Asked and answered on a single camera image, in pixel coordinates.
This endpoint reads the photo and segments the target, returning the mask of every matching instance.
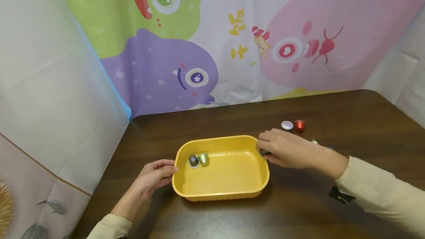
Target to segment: beige sleeve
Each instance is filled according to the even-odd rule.
[[[356,197],[364,211],[425,238],[425,192],[355,157],[336,180],[340,192]]]
[[[96,224],[87,239],[118,239],[127,237],[132,223],[123,217],[106,215]]]

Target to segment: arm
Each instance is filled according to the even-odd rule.
[[[265,158],[282,167],[316,169],[334,179],[340,192],[355,197],[364,211],[425,238],[425,192],[393,174],[280,129],[261,133],[257,149],[271,152]]]
[[[324,148],[321,154],[321,162],[314,167],[335,179],[340,192],[355,197],[364,211],[393,222],[412,235],[425,238],[424,191],[355,157],[349,158],[343,171],[334,174],[332,168],[343,167],[340,158],[343,156],[328,148]]]
[[[140,206],[157,188],[171,183],[171,175],[177,171],[173,165],[173,160],[146,164],[111,213],[96,224],[87,239],[127,238]]]

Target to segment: yellow plastic tray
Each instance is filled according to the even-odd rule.
[[[177,152],[174,191],[190,201],[257,197],[269,182],[267,161],[255,149],[253,136],[189,141]],[[207,153],[210,164],[189,166],[191,155]]]

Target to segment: pink cartoon creature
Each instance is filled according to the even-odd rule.
[[[261,71],[307,91],[361,88],[424,0],[290,0],[266,33],[253,27]]]

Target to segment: wooden table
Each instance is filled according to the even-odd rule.
[[[425,189],[425,130],[374,91],[266,101],[139,116],[128,126],[73,238],[86,238],[143,165],[174,159],[187,141],[252,135],[306,121],[301,136],[332,146]],[[130,238],[409,238],[355,203],[328,197],[332,181],[313,171],[273,164],[270,182],[254,199],[188,202],[170,186],[155,192]]]

